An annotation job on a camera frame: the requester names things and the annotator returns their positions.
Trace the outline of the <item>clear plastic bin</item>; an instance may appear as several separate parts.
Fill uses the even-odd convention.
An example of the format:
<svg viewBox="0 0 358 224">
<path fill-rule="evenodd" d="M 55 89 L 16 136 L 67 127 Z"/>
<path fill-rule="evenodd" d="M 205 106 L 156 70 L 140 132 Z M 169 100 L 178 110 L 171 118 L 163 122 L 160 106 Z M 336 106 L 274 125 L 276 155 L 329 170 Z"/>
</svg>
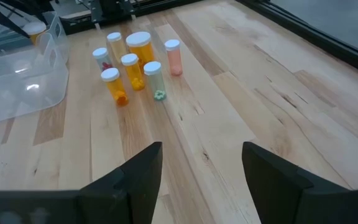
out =
<svg viewBox="0 0 358 224">
<path fill-rule="evenodd" d="M 37 45 L 0 56 L 0 121 L 59 104 L 68 83 L 67 60 L 51 34 Z"/>
<path fill-rule="evenodd" d="M 16 59 L 34 62 L 41 60 L 46 46 L 50 46 L 62 57 L 62 62 L 67 63 L 70 47 L 60 18 L 56 12 L 45 12 L 43 16 L 47 21 L 46 29 L 34 41 L 0 25 L 0 59 L 6 57 L 10 62 Z"/>
</svg>

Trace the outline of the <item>pink pill bottle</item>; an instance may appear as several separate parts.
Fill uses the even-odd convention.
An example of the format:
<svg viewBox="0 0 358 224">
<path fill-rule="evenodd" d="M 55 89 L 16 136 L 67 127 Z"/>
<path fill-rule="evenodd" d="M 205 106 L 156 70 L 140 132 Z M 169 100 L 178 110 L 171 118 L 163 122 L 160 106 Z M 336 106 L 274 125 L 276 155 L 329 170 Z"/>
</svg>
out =
<svg viewBox="0 0 358 224">
<path fill-rule="evenodd" d="M 183 73 L 183 69 L 180 53 L 180 41 L 177 39 L 170 39 L 164 43 L 164 46 L 167 51 L 170 73 L 173 76 L 181 75 Z"/>
</svg>

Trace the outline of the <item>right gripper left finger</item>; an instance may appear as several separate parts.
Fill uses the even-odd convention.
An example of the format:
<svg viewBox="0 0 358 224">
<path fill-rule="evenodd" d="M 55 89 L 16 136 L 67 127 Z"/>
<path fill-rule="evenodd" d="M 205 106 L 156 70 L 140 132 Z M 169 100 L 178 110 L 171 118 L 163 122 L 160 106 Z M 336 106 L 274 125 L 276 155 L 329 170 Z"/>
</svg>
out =
<svg viewBox="0 0 358 224">
<path fill-rule="evenodd" d="M 162 179 L 163 147 L 153 142 L 80 189 L 80 224 L 152 224 Z"/>
</svg>

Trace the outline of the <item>small orange bottle yellow pills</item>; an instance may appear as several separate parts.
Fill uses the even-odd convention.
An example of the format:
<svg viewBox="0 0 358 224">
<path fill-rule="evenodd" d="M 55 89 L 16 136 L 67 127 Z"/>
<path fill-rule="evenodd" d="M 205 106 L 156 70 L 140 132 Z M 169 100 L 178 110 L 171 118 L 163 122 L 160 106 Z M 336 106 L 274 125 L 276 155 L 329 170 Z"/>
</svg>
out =
<svg viewBox="0 0 358 224">
<path fill-rule="evenodd" d="M 133 90 L 143 90 L 145 83 L 139 66 L 138 56 L 136 54 L 126 54 L 121 57 L 121 63 L 125 66 Z"/>
</svg>

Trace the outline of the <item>pale yellow pill bottle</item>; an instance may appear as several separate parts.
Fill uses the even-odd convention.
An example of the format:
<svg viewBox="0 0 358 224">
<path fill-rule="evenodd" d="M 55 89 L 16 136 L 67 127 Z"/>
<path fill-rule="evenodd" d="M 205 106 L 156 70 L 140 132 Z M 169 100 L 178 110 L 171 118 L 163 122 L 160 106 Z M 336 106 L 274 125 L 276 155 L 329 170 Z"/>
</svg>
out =
<svg viewBox="0 0 358 224">
<path fill-rule="evenodd" d="M 121 33 L 110 33 L 107 35 L 107 40 L 116 60 L 121 63 L 121 57 L 127 54 L 127 49 Z"/>
</svg>

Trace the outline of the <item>large orange pill bottle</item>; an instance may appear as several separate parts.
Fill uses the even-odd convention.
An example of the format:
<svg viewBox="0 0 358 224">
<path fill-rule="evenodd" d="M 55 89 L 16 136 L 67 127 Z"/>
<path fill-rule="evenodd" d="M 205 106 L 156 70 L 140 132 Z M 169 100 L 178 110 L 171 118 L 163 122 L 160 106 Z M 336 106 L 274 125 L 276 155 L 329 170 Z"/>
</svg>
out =
<svg viewBox="0 0 358 224">
<path fill-rule="evenodd" d="M 34 45 L 37 44 L 37 37 L 43 34 L 47 29 L 44 22 L 34 21 L 27 23 L 22 30 L 29 36 L 30 40 Z"/>
<path fill-rule="evenodd" d="M 132 33 L 126 37 L 126 44 L 130 52 L 138 56 L 140 69 L 144 72 L 144 65 L 155 60 L 151 34 L 145 31 Z"/>
</svg>

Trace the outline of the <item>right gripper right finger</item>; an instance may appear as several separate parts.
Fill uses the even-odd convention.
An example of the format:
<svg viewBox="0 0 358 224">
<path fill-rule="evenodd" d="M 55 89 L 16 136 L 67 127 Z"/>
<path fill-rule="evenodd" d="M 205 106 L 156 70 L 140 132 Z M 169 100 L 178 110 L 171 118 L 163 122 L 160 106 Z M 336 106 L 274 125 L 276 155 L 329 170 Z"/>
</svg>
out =
<svg viewBox="0 0 358 224">
<path fill-rule="evenodd" d="M 246 182 L 261 224 L 358 224 L 358 190 L 349 190 L 246 141 Z"/>
</svg>

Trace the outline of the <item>green pill bottle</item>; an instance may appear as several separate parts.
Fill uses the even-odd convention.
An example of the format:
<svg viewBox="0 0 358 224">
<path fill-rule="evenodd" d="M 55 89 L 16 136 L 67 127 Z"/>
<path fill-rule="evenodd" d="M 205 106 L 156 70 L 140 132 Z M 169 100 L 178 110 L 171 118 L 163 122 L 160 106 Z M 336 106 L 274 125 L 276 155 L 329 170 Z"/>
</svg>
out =
<svg viewBox="0 0 358 224">
<path fill-rule="evenodd" d="M 165 85 L 162 76 L 162 64 L 151 61 L 144 65 L 144 73 L 148 79 L 154 100 L 163 101 L 166 97 Z"/>
</svg>

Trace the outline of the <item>clear bottle red pills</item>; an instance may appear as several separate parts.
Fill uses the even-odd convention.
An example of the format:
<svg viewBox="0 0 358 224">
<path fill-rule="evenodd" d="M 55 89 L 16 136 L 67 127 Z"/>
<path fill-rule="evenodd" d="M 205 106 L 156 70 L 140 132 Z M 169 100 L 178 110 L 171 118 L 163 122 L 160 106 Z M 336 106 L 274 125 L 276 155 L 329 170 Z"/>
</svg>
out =
<svg viewBox="0 0 358 224">
<path fill-rule="evenodd" d="M 104 71 L 109 68 L 113 68 L 113 64 L 110 59 L 107 48 L 105 47 L 97 48 L 93 51 L 92 55 L 96 60 L 97 64 L 99 65 L 101 71 Z"/>
</svg>

